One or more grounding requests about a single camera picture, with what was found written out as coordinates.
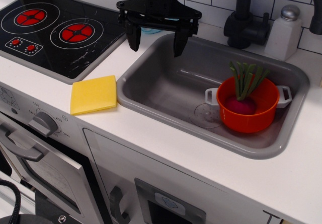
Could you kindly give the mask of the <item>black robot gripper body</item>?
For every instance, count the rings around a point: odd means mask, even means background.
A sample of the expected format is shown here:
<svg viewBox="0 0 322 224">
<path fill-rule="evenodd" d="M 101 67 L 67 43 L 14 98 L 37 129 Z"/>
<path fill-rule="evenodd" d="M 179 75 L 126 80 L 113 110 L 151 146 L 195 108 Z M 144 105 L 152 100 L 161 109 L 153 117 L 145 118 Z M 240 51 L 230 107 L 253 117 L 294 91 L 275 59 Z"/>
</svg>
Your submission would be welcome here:
<svg viewBox="0 0 322 224">
<path fill-rule="evenodd" d="M 140 34 L 140 28 L 155 28 L 183 32 L 191 36 L 198 32 L 201 12 L 178 0 L 126 0 L 117 2 L 119 20 L 128 35 Z"/>
</svg>

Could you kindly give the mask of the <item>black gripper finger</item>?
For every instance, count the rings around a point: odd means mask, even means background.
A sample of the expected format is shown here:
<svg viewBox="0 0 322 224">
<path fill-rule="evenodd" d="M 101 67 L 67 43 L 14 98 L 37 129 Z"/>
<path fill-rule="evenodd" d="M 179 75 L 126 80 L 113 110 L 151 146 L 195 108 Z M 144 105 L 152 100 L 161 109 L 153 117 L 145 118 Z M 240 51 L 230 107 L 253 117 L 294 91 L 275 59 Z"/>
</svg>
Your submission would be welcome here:
<svg viewBox="0 0 322 224">
<path fill-rule="evenodd" d="M 130 48 L 137 52 L 140 45 L 141 28 L 137 25 L 126 24 L 125 32 Z"/>
<path fill-rule="evenodd" d="M 175 32 L 174 57 L 182 55 L 190 36 L 190 30 L 188 28 L 182 28 Z"/>
</svg>

